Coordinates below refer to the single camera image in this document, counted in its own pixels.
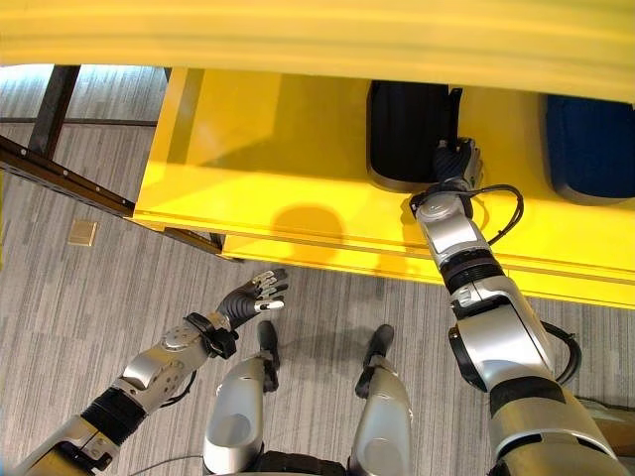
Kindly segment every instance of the silver robot arm segment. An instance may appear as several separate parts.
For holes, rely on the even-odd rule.
[[[457,322],[448,337],[460,373],[489,394],[490,475],[627,475],[554,378],[545,328],[471,220],[473,195],[464,182],[445,182],[414,196],[411,209],[451,294]]]
[[[137,355],[79,416],[73,416],[10,474],[14,476],[92,475],[104,470],[121,444],[155,410],[178,402],[196,370],[209,357],[236,351],[236,329],[259,312],[281,308],[277,296],[284,270],[268,271],[232,291],[209,317],[195,312],[168,330],[152,348]],[[178,396],[173,394],[190,376]]]

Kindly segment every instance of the yellow tabletop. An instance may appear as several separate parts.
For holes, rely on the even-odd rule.
[[[0,64],[218,67],[635,101],[633,0],[2,0]]]
[[[368,179],[367,89],[364,79],[175,69],[134,219],[242,237],[228,240],[232,256],[437,280],[409,195]],[[635,200],[556,195],[543,115],[537,93],[464,91],[460,133],[482,150],[484,184],[525,194],[525,216],[494,252],[529,294],[635,306]],[[475,200],[486,237],[514,205],[504,193]]]

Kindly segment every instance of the navy blue object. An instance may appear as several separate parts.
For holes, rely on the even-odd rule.
[[[635,196],[635,111],[630,104],[550,95],[547,141],[552,185],[589,198]]]

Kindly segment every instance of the black metal frame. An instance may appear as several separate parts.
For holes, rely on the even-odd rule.
[[[110,120],[65,120],[80,66],[56,65],[51,73],[38,117],[18,118],[18,123],[35,122],[29,146],[24,147],[0,135],[0,170],[22,179],[33,181],[82,203],[120,217],[132,216],[135,203],[127,198],[82,177],[53,162],[58,139],[64,122],[85,124],[113,124]],[[1,122],[12,122],[4,118]],[[121,125],[153,125],[147,121],[115,121]],[[164,234],[176,240],[213,254],[222,252],[222,240],[210,235],[209,239],[180,228],[166,228]]]
[[[37,117],[0,117],[0,124],[35,124]],[[96,117],[66,117],[65,124],[91,126],[137,126],[157,127],[157,121],[139,121],[136,119],[99,119]]]

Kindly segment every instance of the black foot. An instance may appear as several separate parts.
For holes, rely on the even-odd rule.
[[[268,350],[273,356],[274,369],[280,369],[280,355],[278,354],[278,333],[271,320],[258,323],[258,344],[260,350]]]
[[[395,329],[393,329],[392,325],[382,324],[377,327],[377,330],[375,330],[375,333],[370,338],[368,350],[364,357],[364,370],[359,376],[359,380],[355,386],[355,395],[360,399],[366,400],[368,398],[368,394],[370,393],[370,381],[373,380],[373,375],[375,375],[375,368],[369,367],[370,359],[372,359],[373,355],[386,357],[388,349],[390,349],[390,345],[393,343],[394,336]]]
[[[393,343],[393,337],[395,336],[395,329],[392,325],[382,324],[377,327],[375,333],[370,338],[370,342],[368,342],[368,350],[366,351],[366,356],[364,357],[364,368],[368,367],[370,364],[370,359],[373,355],[381,355],[382,357],[386,357],[388,353],[388,349],[390,349],[391,344]]]

